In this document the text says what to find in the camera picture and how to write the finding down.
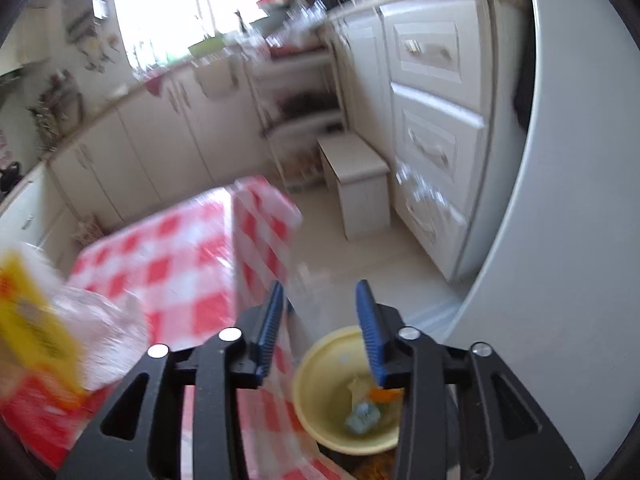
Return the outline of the clear plastic bag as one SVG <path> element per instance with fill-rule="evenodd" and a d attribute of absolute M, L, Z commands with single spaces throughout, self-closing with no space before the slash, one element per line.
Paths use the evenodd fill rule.
<path fill-rule="evenodd" d="M 44 253 L 15 243 L 1 252 L 1 393 L 35 377 L 80 396 L 123 378 L 148 348 L 138 298 L 120 304 L 66 285 Z"/>

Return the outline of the white lower kitchen cabinets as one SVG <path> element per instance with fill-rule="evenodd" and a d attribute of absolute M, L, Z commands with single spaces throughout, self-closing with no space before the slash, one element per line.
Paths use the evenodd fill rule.
<path fill-rule="evenodd" d="M 68 271 L 85 218 L 106 232 L 252 174 L 272 174 L 244 56 L 188 58 L 90 114 L 1 205 L 3 244 Z"/>

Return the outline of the white refrigerator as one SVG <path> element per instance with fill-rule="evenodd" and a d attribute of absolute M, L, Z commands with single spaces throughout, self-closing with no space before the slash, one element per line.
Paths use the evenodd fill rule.
<path fill-rule="evenodd" d="M 639 414 L 639 50 L 610 0 L 533 7 L 520 172 L 446 341 L 491 344 L 592 479 Z"/>

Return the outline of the red white checkered tablecloth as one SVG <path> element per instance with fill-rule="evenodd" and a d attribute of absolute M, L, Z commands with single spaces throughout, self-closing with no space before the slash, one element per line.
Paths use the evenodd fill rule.
<path fill-rule="evenodd" d="M 121 304 L 140 301 L 150 341 L 180 350 L 201 344 L 288 278 L 303 217 L 262 177 L 213 188 L 102 238 L 76 259 L 70 286 Z M 291 393 L 290 334 L 282 327 L 265 385 L 240 396 L 253 479 L 346 479 L 300 424 Z"/>

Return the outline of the yellow plastic bowl bin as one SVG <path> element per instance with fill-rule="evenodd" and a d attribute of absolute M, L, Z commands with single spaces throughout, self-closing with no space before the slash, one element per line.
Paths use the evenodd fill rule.
<path fill-rule="evenodd" d="M 346 419 L 357 402 L 375 387 L 361 330 L 334 330 L 305 353 L 294 375 L 294 410 L 306 433 L 331 451 L 351 456 L 396 448 L 402 400 L 381 406 L 381 420 L 365 434 L 354 434 Z"/>

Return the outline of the white wooden step stool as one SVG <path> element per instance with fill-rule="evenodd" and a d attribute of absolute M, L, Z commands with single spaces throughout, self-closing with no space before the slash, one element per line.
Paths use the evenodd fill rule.
<path fill-rule="evenodd" d="M 337 192 L 345 237 L 367 236 L 390 227 L 390 167 L 355 133 L 320 136 L 326 185 Z"/>

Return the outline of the white drawer cabinet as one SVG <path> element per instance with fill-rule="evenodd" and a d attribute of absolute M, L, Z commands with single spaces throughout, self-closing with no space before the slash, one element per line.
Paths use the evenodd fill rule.
<path fill-rule="evenodd" d="M 396 206 L 446 280 L 460 273 L 488 142 L 487 0 L 382 10 L 397 160 Z"/>

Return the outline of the white metal storage rack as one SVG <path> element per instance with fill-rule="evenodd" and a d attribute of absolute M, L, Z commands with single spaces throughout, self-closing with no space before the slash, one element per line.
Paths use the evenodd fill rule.
<path fill-rule="evenodd" d="M 334 47 L 270 47 L 244 60 L 262 138 L 282 188 L 302 192 L 324 181 L 318 139 L 342 133 L 347 115 Z"/>

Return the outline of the green basin on counter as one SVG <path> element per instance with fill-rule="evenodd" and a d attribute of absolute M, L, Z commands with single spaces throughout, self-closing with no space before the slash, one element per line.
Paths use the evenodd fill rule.
<path fill-rule="evenodd" d="M 205 58 L 207 55 L 224 50 L 225 46 L 224 35 L 217 35 L 206 37 L 196 44 L 192 44 L 192 46 L 188 47 L 188 50 L 194 58 Z"/>

